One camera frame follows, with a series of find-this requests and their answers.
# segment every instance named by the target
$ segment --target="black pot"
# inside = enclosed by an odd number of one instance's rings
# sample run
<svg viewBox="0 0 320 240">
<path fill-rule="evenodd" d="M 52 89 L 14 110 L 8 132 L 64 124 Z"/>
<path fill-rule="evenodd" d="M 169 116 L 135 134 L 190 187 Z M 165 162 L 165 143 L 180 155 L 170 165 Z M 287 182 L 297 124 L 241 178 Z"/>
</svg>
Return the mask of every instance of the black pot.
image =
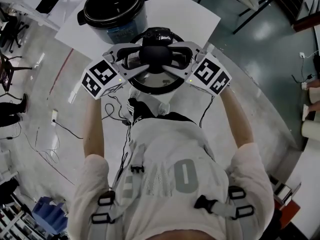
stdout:
<svg viewBox="0 0 320 240">
<path fill-rule="evenodd" d="M 77 20 L 80 26 L 88 24 L 107 43 L 129 43 L 147 28 L 145 1 L 87 0 Z"/>
</svg>

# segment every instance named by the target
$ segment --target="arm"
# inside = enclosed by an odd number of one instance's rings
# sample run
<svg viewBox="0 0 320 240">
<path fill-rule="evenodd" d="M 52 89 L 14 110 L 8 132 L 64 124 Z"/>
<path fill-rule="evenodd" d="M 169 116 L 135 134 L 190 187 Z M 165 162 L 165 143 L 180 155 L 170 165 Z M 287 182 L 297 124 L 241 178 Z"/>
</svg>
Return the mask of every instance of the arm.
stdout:
<svg viewBox="0 0 320 240">
<path fill-rule="evenodd" d="M 104 131 L 102 128 L 101 99 L 88 97 L 83 131 L 84 157 L 95 154 L 104 157 Z"/>
<path fill-rule="evenodd" d="M 233 91 L 227 86 L 220 96 L 238 149 L 244 144 L 253 143 L 251 126 Z"/>
<path fill-rule="evenodd" d="M 91 215 L 98 208 L 98 198 L 109 190 L 109 166 L 104 159 L 104 132 L 101 100 L 88 97 L 83 133 L 84 166 L 75 186 L 69 209 L 68 233 L 73 240 L 88 238 Z"/>
<path fill-rule="evenodd" d="M 247 201 L 254 207 L 259 239 L 274 213 L 273 190 L 245 112 L 229 87 L 223 90 L 221 98 L 238 147 L 231 160 L 230 184 L 243 188 Z"/>
</svg>

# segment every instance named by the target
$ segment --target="gray floor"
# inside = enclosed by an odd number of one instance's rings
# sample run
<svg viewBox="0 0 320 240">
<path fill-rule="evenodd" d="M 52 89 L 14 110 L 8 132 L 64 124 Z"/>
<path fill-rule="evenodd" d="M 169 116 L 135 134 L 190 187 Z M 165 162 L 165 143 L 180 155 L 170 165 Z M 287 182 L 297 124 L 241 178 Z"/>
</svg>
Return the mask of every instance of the gray floor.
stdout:
<svg viewBox="0 0 320 240">
<path fill-rule="evenodd" d="M 301 149 L 304 142 L 300 132 L 302 106 L 308 101 L 291 74 L 298 81 L 302 80 L 303 60 L 299 52 L 309 56 L 315 51 L 312 29 L 296 33 L 273 2 L 233 35 L 232 31 L 252 12 L 239 18 L 238 14 L 246 7 L 236 0 L 202 0 L 201 5 L 221 17 L 209 42 L 255 81 L 282 116 Z M 303 74 L 305 78 L 315 74 L 312 57 L 304 60 Z"/>
</svg>

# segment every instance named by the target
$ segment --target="black shoe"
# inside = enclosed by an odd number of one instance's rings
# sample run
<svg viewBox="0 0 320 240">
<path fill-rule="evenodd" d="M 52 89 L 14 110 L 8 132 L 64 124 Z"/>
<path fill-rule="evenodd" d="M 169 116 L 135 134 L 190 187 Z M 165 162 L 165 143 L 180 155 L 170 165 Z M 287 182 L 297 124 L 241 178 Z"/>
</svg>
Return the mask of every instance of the black shoe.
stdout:
<svg viewBox="0 0 320 240">
<path fill-rule="evenodd" d="M 26 113 L 27 110 L 28 110 L 28 95 L 23 94 L 23 98 L 22 98 L 22 101 L 20 103 L 20 106 L 21 106 L 20 112 L 21 113 Z"/>
</svg>

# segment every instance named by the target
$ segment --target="power outlet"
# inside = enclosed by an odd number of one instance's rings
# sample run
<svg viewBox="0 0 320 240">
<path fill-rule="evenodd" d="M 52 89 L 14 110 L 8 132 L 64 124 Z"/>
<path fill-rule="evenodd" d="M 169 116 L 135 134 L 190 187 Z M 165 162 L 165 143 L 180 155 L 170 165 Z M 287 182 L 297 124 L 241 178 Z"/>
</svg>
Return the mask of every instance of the power outlet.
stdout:
<svg viewBox="0 0 320 240">
<path fill-rule="evenodd" d="M 51 125 L 52 126 L 56 126 L 56 123 L 53 122 L 53 120 L 57 120 L 57 117 L 58 117 L 58 111 L 56 109 L 52 110 L 52 117 L 51 117 Z"/>
</svg>

